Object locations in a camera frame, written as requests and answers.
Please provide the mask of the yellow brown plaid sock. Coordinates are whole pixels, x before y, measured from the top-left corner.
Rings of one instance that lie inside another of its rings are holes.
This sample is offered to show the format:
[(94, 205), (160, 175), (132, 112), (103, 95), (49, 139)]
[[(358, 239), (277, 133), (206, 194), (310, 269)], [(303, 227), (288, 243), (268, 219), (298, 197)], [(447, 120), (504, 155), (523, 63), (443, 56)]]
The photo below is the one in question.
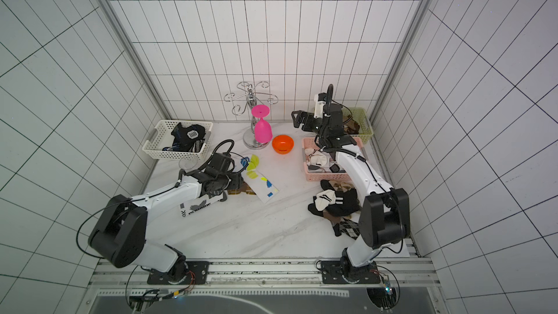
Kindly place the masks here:
[(241, 193), (245, 193), (248, 195), (253, 195), (255, 196), (256, 193), (250, 188), (249, 185), (247, 185), (246, 183), (243, 183), (239, 188), (237, 189), (232, 189), (232, 190), (228, 190), (228, 194), (229, 195), (239, 195)]

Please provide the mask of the white sock grey pattern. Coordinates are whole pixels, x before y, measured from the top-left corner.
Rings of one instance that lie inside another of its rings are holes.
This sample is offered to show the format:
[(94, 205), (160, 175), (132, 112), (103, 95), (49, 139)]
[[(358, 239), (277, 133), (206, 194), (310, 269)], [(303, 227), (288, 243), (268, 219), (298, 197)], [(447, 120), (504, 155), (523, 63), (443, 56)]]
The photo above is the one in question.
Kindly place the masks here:
[(341, 173), (343, 169), (331, 158), (317, 149), (305, 148), (305, 164), (312, 173)]

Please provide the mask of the black sock white logo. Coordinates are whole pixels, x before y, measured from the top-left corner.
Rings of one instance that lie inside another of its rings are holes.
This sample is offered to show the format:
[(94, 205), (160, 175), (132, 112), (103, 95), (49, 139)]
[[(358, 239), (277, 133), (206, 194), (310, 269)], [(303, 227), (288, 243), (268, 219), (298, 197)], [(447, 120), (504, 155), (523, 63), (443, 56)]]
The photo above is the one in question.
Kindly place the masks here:
[(197, 153), (205, 142), (206, 128), (199, 124), (184, 126), (178, 123), (171, 135), (174, 137), (172, 151)]

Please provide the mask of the black white sock pile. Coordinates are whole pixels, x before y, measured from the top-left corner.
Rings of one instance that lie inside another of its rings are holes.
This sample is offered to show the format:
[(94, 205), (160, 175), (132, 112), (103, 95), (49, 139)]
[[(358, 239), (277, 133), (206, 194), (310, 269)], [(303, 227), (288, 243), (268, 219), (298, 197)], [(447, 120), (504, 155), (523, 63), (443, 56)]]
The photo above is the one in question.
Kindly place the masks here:
[(352, 183), (337, 180), (321, 180), (322, 191), (312, 197), (308, 211), (319, 217), (349, 217), (360, 212), (361, 203)]

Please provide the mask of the brown tan striped sock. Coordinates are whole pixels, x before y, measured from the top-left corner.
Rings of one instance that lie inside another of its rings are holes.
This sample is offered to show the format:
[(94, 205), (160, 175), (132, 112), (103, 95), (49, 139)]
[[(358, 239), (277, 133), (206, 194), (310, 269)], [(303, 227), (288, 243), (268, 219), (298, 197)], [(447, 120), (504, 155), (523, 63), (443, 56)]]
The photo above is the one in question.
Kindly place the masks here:
[(344, 131), (348, 135), (359, 135), (360, 134), (360, 124), (356, 122), (353, 118), (344, 121)]

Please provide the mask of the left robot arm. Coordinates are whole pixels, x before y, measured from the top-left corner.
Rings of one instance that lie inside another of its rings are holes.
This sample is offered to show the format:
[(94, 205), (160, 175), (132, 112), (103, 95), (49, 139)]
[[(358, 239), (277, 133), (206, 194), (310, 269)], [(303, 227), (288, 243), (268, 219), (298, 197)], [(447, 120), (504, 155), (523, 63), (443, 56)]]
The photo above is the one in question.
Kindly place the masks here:
[(114, 267), (136, 265), (161, 273), (182, 274), (186, 258), (170, 245), (148, 239), (148, 226), (175, 212), (185, 219), (202, 209), (227, 199), (227, 192), (243, 183), (247, 160), (236, 166), (232, 150), (235, 142), (220, 142), (210, 157), (197, 169), (181, 169), (177, 180), (163, 188), (132, 198), (114, 196), (98, 212), (99, 219), (87, 244)]

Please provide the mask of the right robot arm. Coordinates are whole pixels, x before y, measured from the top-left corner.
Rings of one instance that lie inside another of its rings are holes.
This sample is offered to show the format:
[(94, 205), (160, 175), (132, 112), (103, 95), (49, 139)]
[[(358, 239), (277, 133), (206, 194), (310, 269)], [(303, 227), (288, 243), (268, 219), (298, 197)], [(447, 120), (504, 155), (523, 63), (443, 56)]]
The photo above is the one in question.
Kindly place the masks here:
[(370, 265), (391, 246), (403, 244), (411, 232), (408, 194), (395, 189), (363, 156), (356, 139), (344, 131), (342, 106), (334, 101), (334, 85), (315, 96), (315, 110), (295, 110), (293, 125), (315, 134), (315, 145), (346, 171), (357, 190), (361, 210), (360, 235), (342, 254), (349, 269)]

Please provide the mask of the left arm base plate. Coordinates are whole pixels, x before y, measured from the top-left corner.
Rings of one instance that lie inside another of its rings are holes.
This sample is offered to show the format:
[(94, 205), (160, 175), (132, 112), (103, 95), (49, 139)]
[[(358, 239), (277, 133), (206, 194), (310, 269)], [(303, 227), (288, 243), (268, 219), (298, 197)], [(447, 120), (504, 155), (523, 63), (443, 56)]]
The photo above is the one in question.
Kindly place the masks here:
[(206, 283), (210, 262), (207, 261), (178, 261), (170, 271), (162, 273), (150, 270), (147, 284), (149, 285), (195, 285)]

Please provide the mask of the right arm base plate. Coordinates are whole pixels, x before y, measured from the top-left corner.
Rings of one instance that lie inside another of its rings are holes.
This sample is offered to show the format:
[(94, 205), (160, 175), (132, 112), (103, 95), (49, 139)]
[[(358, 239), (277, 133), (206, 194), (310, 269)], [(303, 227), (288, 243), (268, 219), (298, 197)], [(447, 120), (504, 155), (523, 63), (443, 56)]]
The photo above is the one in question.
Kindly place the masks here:
[(329, 285), (380, 284), (381, 279), (376, 264), (354, 267), (346, 260), (320, 261), (318, 270), (322, 282)]

